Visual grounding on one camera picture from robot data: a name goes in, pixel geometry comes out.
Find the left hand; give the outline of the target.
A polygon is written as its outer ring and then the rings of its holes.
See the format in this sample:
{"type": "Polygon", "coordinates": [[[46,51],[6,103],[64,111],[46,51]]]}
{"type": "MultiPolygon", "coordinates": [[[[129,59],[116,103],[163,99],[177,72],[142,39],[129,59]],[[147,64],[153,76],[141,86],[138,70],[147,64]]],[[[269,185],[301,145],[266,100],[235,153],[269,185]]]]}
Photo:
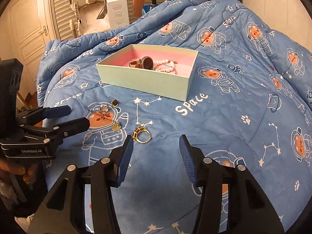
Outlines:
{"type": "Polygon", "coordinates": [[[23,176],[26,184],[33,184],[36,181],[36,173],[38,170],[38,163],[33,163],[28,167],[21,164],[10,162],[7,159],[1,159],[1,180],[5,183],[10,183],[10,174],[23,176]]]}

